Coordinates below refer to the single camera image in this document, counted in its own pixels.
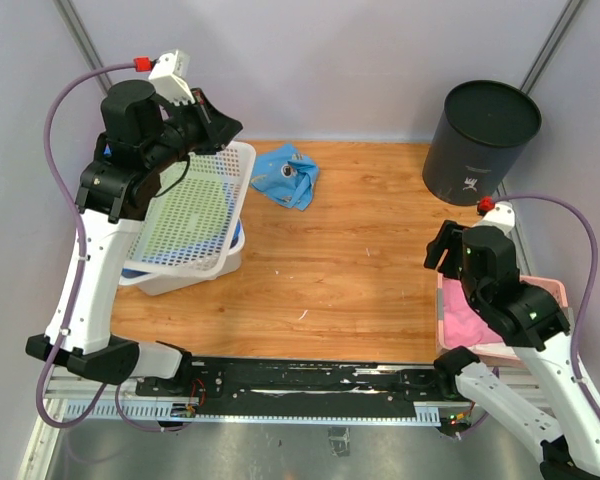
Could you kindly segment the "white perforated plastic basket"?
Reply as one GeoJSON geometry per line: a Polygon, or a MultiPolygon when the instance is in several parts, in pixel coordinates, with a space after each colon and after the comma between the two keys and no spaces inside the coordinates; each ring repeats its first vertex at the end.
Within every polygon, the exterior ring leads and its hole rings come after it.
{"type": "Polygon", "coordinates": [[[209,277],[224,266],[248,191],[254,147],[233,141],[212,155],[191,153],[161,173],[124,268],[174,277],[209,277]]]}

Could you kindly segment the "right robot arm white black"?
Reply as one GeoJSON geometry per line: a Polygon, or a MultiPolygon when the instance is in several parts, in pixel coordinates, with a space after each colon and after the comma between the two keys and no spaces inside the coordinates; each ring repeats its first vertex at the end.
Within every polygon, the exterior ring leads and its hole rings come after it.
{"type": "Polygon", "coordinates": [[[574,350],[562,307],[521,279],[513,242],[495,225],[446,221],[427,245],[424,265],[460,282],[471,310],[513,349],[551,411],[507,386],[466,347],[435,361],[435,392],[477,403],[528,449],[543,478],[600,479],[600,393],[574,350]]]}

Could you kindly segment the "large dark blue cylindrical container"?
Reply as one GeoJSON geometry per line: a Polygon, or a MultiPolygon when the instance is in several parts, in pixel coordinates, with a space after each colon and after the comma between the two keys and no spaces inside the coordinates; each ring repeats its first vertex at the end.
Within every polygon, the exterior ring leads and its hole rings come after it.
{"type": "Polygon", "coordinates": [[[456,206],[472,206],[498,186],[541,129],[536,103],[521,90],[472,80],[446,96],[422,170],[427,189],[456,206]]]}

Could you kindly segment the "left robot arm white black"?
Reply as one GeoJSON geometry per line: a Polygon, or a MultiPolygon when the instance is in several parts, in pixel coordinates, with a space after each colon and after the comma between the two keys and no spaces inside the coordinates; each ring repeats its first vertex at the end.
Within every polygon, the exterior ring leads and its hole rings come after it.
{"type": "Polygon", "coordinates": [[[117,337],[110,328],[125,256],[161,188],[161,173],[193,153],[220,152],[243,128],[202,90],[191,93],[192,102],[176,105],[149,82],[128,80],[102,101],[105,130],[69,201],[76,240],[62,293],[66,304],[25,346],[27,355],[43,361],[44,375],[59,365],[103,384],[154,377],[175,396],[192,388],[186,351],[117,337]]]}

